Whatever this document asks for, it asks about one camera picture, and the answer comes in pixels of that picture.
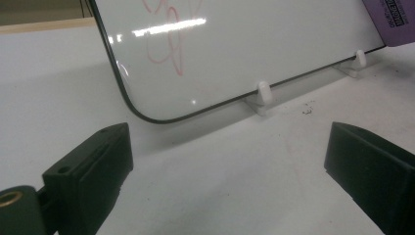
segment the wooden strip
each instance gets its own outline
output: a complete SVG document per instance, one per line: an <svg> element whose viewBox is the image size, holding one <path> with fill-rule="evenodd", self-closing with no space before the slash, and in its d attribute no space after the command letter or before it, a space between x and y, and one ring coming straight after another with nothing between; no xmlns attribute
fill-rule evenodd
<svg viewBox="0 0 415 235"><path fill-rule="evenodd" d="M96 25L94 18L82 18L82 19L44 22L44 23L22 23L22 24L0 26L0 34L43 31L43 30L53 30L53 29L60 29L60 28L82 27L82 26L92 26L92 25Z"/></svg>

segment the label on purple object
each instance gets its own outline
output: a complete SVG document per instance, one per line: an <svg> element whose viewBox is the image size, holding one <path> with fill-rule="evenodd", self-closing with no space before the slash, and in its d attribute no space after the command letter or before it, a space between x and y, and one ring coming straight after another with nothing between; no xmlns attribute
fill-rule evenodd
<svg viewBox="0 0 415 235"><path fill-rule="evenodd" d="M415 0L363 0L387 46L415 42Z"/></svg>

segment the purple box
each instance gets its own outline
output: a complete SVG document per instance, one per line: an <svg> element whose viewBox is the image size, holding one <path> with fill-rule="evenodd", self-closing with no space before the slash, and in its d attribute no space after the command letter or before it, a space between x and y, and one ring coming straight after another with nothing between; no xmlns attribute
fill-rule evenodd
<svg viewBox="0 0 415 235"><path fill-rule="evenodd" d="M415 42L415 0L363 0L387 46Z"/></svg>

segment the white plastic bracket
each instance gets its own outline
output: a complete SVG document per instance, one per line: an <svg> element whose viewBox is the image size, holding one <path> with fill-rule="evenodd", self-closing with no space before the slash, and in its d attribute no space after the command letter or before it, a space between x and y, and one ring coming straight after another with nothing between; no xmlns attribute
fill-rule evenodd
<svg viewBox="0 0 415 235"><path fill-rule="evenodd" d="M262 81L258 85L258 93L244 99L258 115L266 116L267 106L274 102L271 92L271 86L266 81Z"/></svg>
<svg viewBox="0 0 415 235"><path fill-rule="evenodd" d="M353 61L346 61L334 66L335 69L344 72L345 74L357 78L359 71L366 68L367 60L364 51L358 50L356 52L356 59Z"/></svg>

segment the whiteboard frame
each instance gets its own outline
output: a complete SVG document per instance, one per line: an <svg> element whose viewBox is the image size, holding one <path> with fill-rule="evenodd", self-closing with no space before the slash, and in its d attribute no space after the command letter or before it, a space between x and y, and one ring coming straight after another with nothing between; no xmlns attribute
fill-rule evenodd
<svg viewBox="0 0 415 235"><path fill-rule="evenodd" d="M131 99L129 98L128 93L127 93L127 90L126 90L126 88L125 88L125 86L124 86L124 82L123 82L123 80L122 80L122 76L121 76L121 74L120 74L120 72L119 72L119 69L118 69L118 66L117 66L117 64L116 64L115 55L114 55L114 53L113 53L113 49L112 49L112 47L111 47L111 44L110 44L110 41L109 41L108 34L107 34L106 30L105 30L104 23L103 23L103 21L102 21L101 15L100 15L100 13L99 13L98 6L97 6L97 4L96 4L95 0L89 0L89 3L90 3L90 6L91 6L91 9L92 9L92 12L93 12L93 14L94 14L94 18L95 18L95 20L96 20L96 23L97 23L98 29L99 29L99 31L100 31L101 37L102 37L102 39L103 39L104 46L105 46L106 51L107 51L107 55L108 55L108 57L109 57L109 59L110 59L110 64L111 64L111 66L112 66L112 68L113 68L113 72L114 72L114 74L115 74L116 83L117 83L117 85L118 85L118 87L119 87L119 90L120 90L120 92L121 92L122 98L123 98L123 100L124 100L125 104L127 105L127 107L129 108L129 110L130 110L130 111L131 111L134 115L136 115L137 117L139 117L139 118L141 118L141 119L143 119L143 120L145 120L145 121L148 121L148 122L150 122L150 123L154 123L154 124L169 124L169 123L178 122L178 121L181 121L181 120L184 120L184 119L187 119L187 118L192 118L192 117L194 117L194 116L197 116L197 115L199 115L199 114L205 113L205 112L207 112L207 111L210 111L210 110L216 109L216 108L221 107L221 106L224 106L224 105L226 105L226 104L229 104L229 103L232 103L232 102L235 102L235 101L241 100L241 99L243 99L243 98L246 98L246 97L248 97L248 96L251 96L251 95L257 94L257 90L253 90L253 91L248 92L248 93L246 93L246 94L243 94L243 95L240 95L240 96L237 96L237 97L231 98L231 99L229 99L229 100L226 100L226 101L223 101L223 102L217 103L217 104L215 104L215 105L212 105L212 106L206 107L206 108L204 108L204 109L198 110L198 111L193 112L193 113L191 113L191 114L188 114L188 115L185 115L185 116L182 116L182 117L172 118L172 119L154 119L154 118L147 117L147 116L145 116L145 115L141 114L141 113L140 113L140 112L139 112L139 111L135 108L135 106L134 106L134 104L132 103ZM369 50L369 51L365 51L365 54L368 54L368 53L371 53L371 52L374 52L374 51L377 51L377 50L383 49L383 48L385 48L385 47L386 47L386 45L384 44L384 45L383 45L383 46L381 46L381 47L378 47L378 48L375 48L375 49L372 49L372 50ZM293 80L295 80L295 79L301 78L301 77L303 77L303 76L305 76L305 75L308 75L308 74L314 73L314 72L316 72L316 71L321 71L321 70L324 70L324 69L326 69L326 68L332 67L332 66L334 66L334 65L336 65L336 64L338 64L338 63L342 63L342 62L349 61L349 60L354 60L355 58L356 58L355 56L353 56L353 57L349 57L349 58L345 58L345 59L343 59L343 60L340 60L340 61L334 62L333 64L330 64L330 65L327 65L327 66L324 66L324 67L318 68L318 69L316 69L316 70L311 70L311 71L308 71L308 72L305 72L305 73L302 73L302 74L299 74L299 75L296 75L296 76L293 76L293 77L288 77L287 79L284 79L284 80L282 80L282 81L278 81L278 82L276 82L276 83L272 83L272 84L270 84L270 86L271 86L271 88L273 88L273 87L276 87L276 86L282 85L282 84L284 84L284 83L287 83L287 82L293 81Z"/></svg>

